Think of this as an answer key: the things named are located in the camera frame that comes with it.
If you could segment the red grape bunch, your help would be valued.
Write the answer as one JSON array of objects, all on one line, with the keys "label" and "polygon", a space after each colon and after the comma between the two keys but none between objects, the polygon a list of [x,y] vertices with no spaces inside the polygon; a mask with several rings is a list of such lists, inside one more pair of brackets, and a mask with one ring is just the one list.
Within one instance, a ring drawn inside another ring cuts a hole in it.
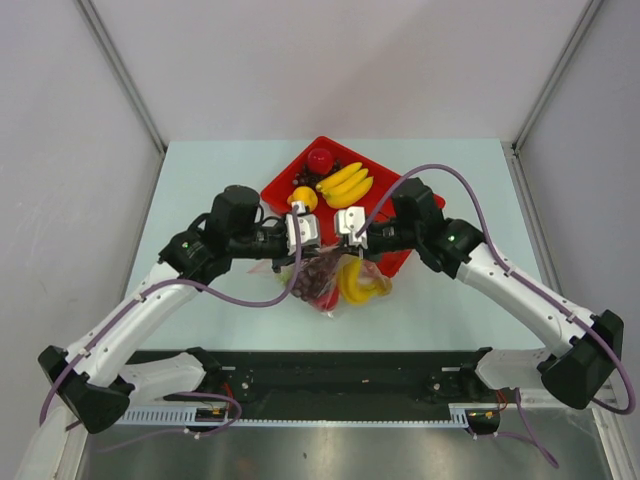
[{"label": "red grape bunch", "polygon": [[291,294],[304,302],[311,303],[329,292],[340,257],[339,253],[327,251],[305,259]]}]

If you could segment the curved yellow banana bunch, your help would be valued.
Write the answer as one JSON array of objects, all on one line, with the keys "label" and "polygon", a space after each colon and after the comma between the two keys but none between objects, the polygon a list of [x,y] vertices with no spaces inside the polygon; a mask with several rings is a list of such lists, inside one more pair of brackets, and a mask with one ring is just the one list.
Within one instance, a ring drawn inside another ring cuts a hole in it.
[{"label": "curved yellow banana bunch", "polygon": [[392,281],[377,265],[359,257],[348,257],[336,274],[340,295],[351,305],[364,305],[391,293]]}]

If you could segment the clear pink-dotted zip bag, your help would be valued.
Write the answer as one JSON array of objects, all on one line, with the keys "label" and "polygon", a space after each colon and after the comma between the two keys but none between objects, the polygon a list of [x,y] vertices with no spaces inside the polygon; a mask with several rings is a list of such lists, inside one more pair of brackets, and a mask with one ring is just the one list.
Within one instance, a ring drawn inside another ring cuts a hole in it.
[{"label": "clear pink-dotted zip bag", "polygon": [[374,262],[338,247],[323,247],[303,255],[289,294],[333,317],[346,307],[362,307],[387,296],[392,288],[391,279]]}]

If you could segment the red apple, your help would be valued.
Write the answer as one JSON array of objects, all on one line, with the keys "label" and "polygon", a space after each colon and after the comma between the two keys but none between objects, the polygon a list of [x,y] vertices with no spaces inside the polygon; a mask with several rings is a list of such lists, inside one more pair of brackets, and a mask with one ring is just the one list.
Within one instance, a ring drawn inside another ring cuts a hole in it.
[{"label": "red apple", "polygon": [[335,309],[339,299],[340,292],[337,288],[334,288],[314,300],[313,306],[320,312],[331,312]]}]

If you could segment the green celery stalk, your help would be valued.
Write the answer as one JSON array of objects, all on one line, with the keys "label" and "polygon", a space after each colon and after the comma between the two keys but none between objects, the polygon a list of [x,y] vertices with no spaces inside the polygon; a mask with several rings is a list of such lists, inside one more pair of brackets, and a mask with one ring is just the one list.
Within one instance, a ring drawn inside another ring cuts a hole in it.
[{"label": "green celery stalk", "polygon": [[287,266],[287,267],[283,267],[281,271],[276,274],[276,276],[283,285],[288,285],[293,276],[293,272],[294,272],[294,267]]}]

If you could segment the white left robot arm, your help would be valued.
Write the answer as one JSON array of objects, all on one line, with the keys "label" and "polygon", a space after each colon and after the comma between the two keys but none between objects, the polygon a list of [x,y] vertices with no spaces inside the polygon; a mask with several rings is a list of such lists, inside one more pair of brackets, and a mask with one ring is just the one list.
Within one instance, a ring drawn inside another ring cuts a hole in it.
[{"label": "white left robot arm", "polygon": [[201,348],[172,358],[126,367],[157,328],[199,293],[246,308],[267,308],[288,292],[266,301],[233,298],[211,288],[236,259],[270,259],[292,265],[319,244],[319,226],[310,208],[294,202],[282,216],[263,215],[259,194],[232,185],[218,194],[210,211],[198,215],[174,235],[139,286],[86,335],[66,348],[49,346],[38,363],[50,382],[39,413],[45,421],[60,398],[89,433],[100,433],[119,420],[132,403],[169,399],[226,403],[239,413],[221,365]]}]

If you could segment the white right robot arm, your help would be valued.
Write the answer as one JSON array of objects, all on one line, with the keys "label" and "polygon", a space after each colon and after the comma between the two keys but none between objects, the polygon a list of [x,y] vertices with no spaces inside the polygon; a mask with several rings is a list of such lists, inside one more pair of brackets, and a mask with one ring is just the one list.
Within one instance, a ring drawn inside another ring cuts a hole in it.
[{"label": "white right robot arm", "polygon": [[537,350],[484,349],[461,376],[463,393],[484,401],[496,390],[544,388],[564,405],[582,410],[621,360],[623,321],[594,314],[519,270],[469,222],[444,216],[420,179],[403,181],[391,195],[394,216],[369,223],[364,208],[334,216],[342,244],[364,257],[415,251],[421,262],[482,293],[531,331]]}]

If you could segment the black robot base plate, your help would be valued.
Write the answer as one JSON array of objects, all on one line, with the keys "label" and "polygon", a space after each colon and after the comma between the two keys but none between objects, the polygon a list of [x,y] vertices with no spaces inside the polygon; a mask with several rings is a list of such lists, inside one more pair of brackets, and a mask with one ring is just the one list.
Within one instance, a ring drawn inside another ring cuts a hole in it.
[{"label": "black robot base plate", "polygon": [[450,409],[500,411],[515,402],[485,386],[472,368],[478,351],[214,351],[224,384],[246,421],[339,422],[388,426],[450,419]]}]

